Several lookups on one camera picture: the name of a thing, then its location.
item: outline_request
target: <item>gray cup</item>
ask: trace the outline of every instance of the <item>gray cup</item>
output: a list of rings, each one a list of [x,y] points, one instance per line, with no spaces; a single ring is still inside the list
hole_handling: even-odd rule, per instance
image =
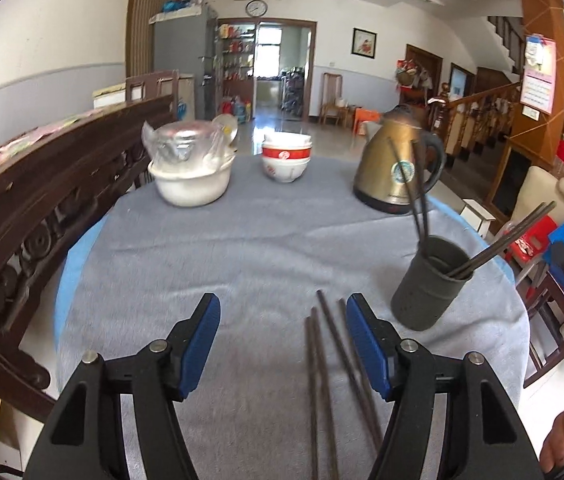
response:
[[[465,264],[470,258],[457,245],[437,236],[429,236],[427,256],[421,249],[391,298],[393,316],[405,327],[421,332],[428,330],[440,319],[457,297],[465,280],[449,278],[446,273]]]

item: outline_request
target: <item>kettle handle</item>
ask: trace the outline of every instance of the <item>kettle handle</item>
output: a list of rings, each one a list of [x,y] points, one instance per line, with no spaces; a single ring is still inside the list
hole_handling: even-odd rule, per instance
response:
[[[433,148],[436,151],[435,160],[427,166],[427,170],[430,171],[431,176],[429,176],[428,180],[424,183],[424,192],[428,193],[428,191],[440,179],[440,175],[444,169],[444,163],[446,162],[446,152],[444,151],[444,143],[442,142],[442,139],[440,139],[436,134],[432,134],[431,132],[422,132],[420,136],[427,149]]]

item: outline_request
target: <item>kettle base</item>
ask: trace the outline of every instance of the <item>kettle base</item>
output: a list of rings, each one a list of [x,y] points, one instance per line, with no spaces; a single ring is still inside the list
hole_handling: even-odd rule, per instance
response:
[[[353,194],[357,197],[360,202],[365,203],[367,206],[383,213],[388,213],[391,215],[406,215],[411,211],[411,207],[408,205],[401,204],[391,204],[389,202],[383,202],[382,200],[377,200],[370,195],[367,195],[364,191],[360,191],[357,187],[353,186]]]

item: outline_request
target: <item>clear plastic bag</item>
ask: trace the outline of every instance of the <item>clear plastic bag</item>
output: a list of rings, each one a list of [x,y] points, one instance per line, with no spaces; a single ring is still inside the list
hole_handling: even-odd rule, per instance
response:
[[[169,123],[157,130],[144,123],[142,142],[158,170],[182,178],[216,173],[232,155],[222,129],[208,121]]]

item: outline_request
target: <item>chopstick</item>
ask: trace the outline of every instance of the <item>chopstick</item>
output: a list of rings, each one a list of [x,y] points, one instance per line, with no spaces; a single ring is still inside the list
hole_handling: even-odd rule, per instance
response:
[[[304,319],[304,331],[306,335],[306,368],[309,374],[309,405],[311,407],[311,480],[318,480],[318,400],[315,384],[317,370],[315,367],[313,326],[310,317]]]
[[[353,364],[355,365],[355,369],[360,376],[360,382],[362,383],[362,391],[364,393],[364,397],[366,397],[366,405],[368,406],[369,413],[371,414],[371,421],[373,422],[373,426],[375,427],[375,431],[380,434],[382,438],[382,428],[380,427],[380,418],[377,415],[377,409],[375,407],[375,401],[373,400],[373,389],[371,388],[371,383],[368,381],[368,376],[366,375],[366,369],[364,368],[362,362],[360,361],[360,356],[357,355],[357,349],[355,348],[355,343],[353,343],[353,338],[351,337],[351,333],[348,331],[347,326],[347,304],[344,301],[344,298],[339,298],[337,300],[337,306],[339,307],[339,314],[344,322],[344,326],[347,329],[344,331],[347,334],[348,340],[348,347],[351,351],[351,355],[353,356]]]
[[[395,148],[395,144],[393,144],[393,139],[391,137],[387,137],[386,140],[389,141],[389,146],[391,148],[391,151],[393,152],[393,157],[395,158],[395,162],[398,165],[402,180],[404,181],[406,194],[409,197],[409,206],[411,206],[411,211],[413,211],[413,221],[415,222],[415,229],[417,230],[417,240],[419,241],[419,243],[422,243],[422,231],[419,227],[419,221],[417,220],[417,208],[415,207],[415,201],[413,200],[413,194],[411,193],[411,189],[409,188],[409,183],[406,181],[406,173],[401,165],[401,160],[399,160],[397,149]]]
[[[455,270],[452,270],[448,274],[448,276],[456,280],[465,279],[465,277],[470,275],[470,273],[472,273],[474,270],[483,266],[491,258],[494,258],[497,254],[500,254],[506,247],[511,245],[511,243],[520,238],[521,235],[523,235],[528,229],[536,224],[536,222],[542,219],[547,213],[551,212],[555,205],[555,201],[551,202],[548,205],[545,202],[542,202],[506,235],[495,241],[481,253],[473,256],[465,264],[457,267],[457,269]]]
[[[419,193],[420,208],[422,209],[422,226],[424,229],[424,240],[420,240],[420,250],[422,256],[427,257],[428,249],[428,210],[427,195],[424,193],[424,164],[422,161],[419,141],[412,140],[413,156],[415,158],[415,177],[417,178],[417,192]]]
[[[317,356],[318,371],[321,377],[321,396],[324,405],[324,414],[327,428],[327,449],[329,450],[329,478],[339,480],[337,470],[337,442],[335,440],[335,420],[333,418],[333,407],[331,405],[331,391],[329,390],[329,369],[326,364],[324,344],[319,330],[318,309],[311,308],[311,324],[313,325],[313,342],[315,343],[315,354]]]
[[[348,383],[350,384],[357,403],[360,406],[364,423],[371,434],[371,439],[373,440],[373,445],[375,446],[375,451],[377,452],[380,450],[380,446],[382,446],[382,434],[380,433],[379,424],[377,424],[377,421],[376,425],[373,424],[373,415],[369,411],[369,405],[365,402],[366,399],[362,396],[362,391],[360,390],[360,386],[355,378],[355,373],[353,372],[353,365],[348,359],[347,351],[344,349],[344,343],[342,343],[342,338],[340,337],[337,326],[335,325],[335,321],[333,319],[333,315],[331,314],[331,309],[326,301],[326,297],[324,296],[324,292],[322,290],[318,290],[317,294],[319,306],[321,306],[329,331],[335,341],[335,348],[337,349],[339,360],[342,361],[342,365],[347,372]]]

